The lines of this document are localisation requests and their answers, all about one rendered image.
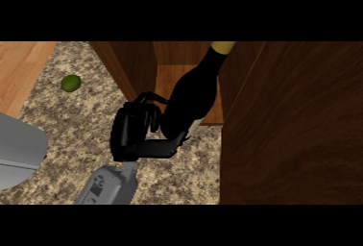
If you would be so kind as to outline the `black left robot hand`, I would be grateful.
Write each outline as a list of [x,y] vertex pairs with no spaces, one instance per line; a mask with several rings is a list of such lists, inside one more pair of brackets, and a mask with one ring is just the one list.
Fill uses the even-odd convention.
[[120,108],[111,131],[110,147],[114,161],[138,161],[141,158],[169,159],[177,153],[189,130],[179,132],[174,138],[148,139],[148,132],[161,126],[163,112],[154,100],[167,104],[167,100],[155,92],[142,92],[132,102]]

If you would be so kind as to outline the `black wine bottle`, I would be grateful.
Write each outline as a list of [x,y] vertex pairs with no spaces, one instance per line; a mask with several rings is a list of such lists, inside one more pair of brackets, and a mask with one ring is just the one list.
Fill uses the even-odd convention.
[[234,41],[213,41],[198,66],[179,79],[164,109],[161,130],[167,139],[186,131],[191,137],[216,102],[219,72],[235,47]]

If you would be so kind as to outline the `open wooden cabinet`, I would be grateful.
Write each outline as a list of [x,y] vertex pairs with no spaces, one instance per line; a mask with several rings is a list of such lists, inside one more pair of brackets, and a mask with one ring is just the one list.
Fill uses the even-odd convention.
[[[219,73],[216,103],[204,126],[225,124],[265,45],[262,41],[235,44]],[[205,55],[210,41],[93,41],[90,47],[126,98],[133,101],[148,91],[170,97],[177,80]]]

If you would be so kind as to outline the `dark brown cabinet door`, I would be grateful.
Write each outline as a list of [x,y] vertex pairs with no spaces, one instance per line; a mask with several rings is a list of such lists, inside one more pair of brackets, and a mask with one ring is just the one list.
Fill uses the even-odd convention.
[[363,41],[267,42],[223,127],[223,204],[363,204]]

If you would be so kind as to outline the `green lime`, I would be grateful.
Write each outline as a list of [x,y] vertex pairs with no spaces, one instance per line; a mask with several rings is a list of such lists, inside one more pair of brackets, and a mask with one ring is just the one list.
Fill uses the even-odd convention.
[[82,77],[77,75],[68,75],[61,80],[61,89],[65,92],[76,91],[82,86]]

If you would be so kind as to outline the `pale grey rounded appliance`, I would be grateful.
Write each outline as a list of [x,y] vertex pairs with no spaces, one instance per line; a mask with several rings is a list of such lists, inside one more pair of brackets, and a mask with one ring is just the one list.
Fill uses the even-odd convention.
[[20,185],[48,156],[46,133],[0,112],[0,189]]

